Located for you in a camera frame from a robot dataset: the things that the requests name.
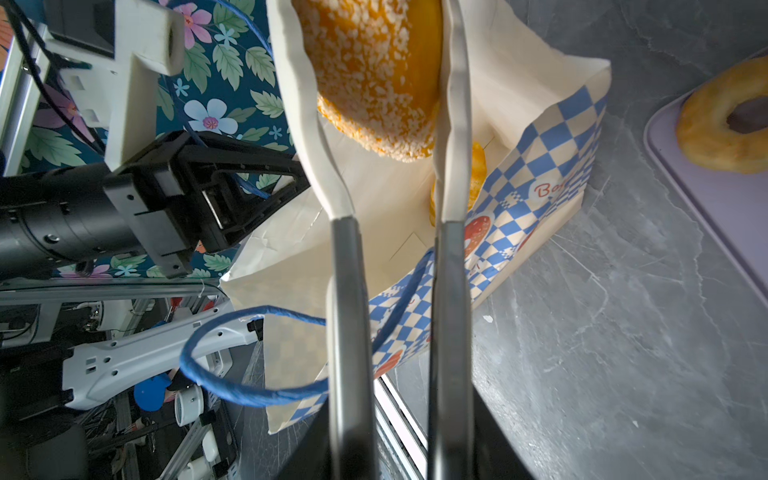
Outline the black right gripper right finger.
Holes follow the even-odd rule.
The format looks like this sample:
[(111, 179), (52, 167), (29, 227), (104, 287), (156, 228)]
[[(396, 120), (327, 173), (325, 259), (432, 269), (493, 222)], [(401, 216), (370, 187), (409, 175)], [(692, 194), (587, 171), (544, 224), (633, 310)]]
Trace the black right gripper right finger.
[(473, 389), (475, 479), (533, 480), (478, 390)]

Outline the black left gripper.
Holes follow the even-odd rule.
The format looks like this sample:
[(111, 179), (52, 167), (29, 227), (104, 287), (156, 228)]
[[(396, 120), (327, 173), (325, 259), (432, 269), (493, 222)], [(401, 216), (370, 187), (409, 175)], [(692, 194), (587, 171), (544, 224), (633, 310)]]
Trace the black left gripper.
[[(288, 183), (266, 191), (240, 173), (287, 177)], [(199, 245), (211, 253), (234, 247), (306, 191), (309, 180), (285, 152), (239, 140), (202, 146), (176, 131), (107, 174), (102, 188), (161, 274), (178, 278), (192, 272)]]

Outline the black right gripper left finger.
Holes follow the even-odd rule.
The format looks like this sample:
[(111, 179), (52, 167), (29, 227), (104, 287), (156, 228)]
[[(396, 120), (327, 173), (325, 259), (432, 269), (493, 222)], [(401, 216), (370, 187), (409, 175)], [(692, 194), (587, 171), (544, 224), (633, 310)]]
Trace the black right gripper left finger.
[(329, 414), (318, 413), (277, 475), (278, 480), (329, 480), (332, 476)]

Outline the steel tongs with beige tips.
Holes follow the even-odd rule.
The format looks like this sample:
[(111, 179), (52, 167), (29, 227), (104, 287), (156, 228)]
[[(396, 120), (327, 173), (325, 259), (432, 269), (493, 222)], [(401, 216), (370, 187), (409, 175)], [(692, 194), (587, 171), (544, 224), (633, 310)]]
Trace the steel tongs with beige tips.
[[(269, 2), (267, 13), (288, 125), (302, 167), (331, 223), (327, 338), (333, 472), (342, 479), (364, 478), (376, 472), (377, 461), (372, 341), (359, 224), (321, 127), (316, 77), (304, 50), (299, 17), (287, 1)], [(427, 473), (432, 479), (468, 479), (474, 462), (474, 402), (464, 231), (471, 180), (471, 92), (459, 3), (444, 2), (442, 16)]]

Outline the sesame coated bread roll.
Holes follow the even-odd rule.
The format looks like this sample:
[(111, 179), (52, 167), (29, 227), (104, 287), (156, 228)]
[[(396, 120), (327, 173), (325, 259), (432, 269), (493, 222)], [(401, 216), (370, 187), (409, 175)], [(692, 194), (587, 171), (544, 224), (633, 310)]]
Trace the sesame coated bread roll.
[(439, 1), (296, 1), (319, 112), (363, 148), (404, 163), (434, 149)]

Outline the blue checkered paper bag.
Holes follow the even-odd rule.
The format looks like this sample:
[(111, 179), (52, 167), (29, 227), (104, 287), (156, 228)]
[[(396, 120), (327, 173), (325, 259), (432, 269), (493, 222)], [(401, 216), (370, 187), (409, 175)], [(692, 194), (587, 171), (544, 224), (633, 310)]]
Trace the blue checkered paper bag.
[[(474, 140), (487, 175), (466, 222), (474, 304), (487, 298), (579, 206), (611, 83), (607, 60), (550, 47), (504, 1), (465, 1)], [(370, 319), (378, 330), (434, 243), (433, 163), (365, 150), (323, 124), (362, 232)], [(275, 305), (322, 317), (331, 277), (330, 222), (312, 191), (247, 239), (221, 284), (238, 308)]]

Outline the ring shaped bagel bread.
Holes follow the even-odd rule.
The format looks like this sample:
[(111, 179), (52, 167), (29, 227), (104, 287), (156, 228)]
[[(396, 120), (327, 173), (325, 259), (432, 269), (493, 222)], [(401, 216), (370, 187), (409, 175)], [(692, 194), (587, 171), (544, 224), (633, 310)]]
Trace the ring shaped bagel bread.
[(684, 102), (676, 125), (680, 150), (714, 171), (756, 174), (767, 169), (767, 130), (740, 133), (727, 119), (741, 104), (767, 95), (767, 58), (745, 60), (702, 85)]

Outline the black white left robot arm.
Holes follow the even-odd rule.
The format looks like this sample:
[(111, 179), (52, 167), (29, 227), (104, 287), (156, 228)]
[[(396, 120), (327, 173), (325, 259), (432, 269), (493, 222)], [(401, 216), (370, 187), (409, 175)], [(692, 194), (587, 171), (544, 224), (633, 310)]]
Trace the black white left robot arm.
[[(307, 190), (285, 152), (205, 133), (162, 136), (116, 170), (105, 164), (8, 177), (1, 182), (1, 277), (44, 278), (98, 258), (146, 255), (167, 278), (246, 239)], [(14, 421), (67, 407), (88, 410), (176, 368), (200, 318), (137, 336), (37, 349), (49, 331), (33, 322), (1, 341), (1, 411)]]

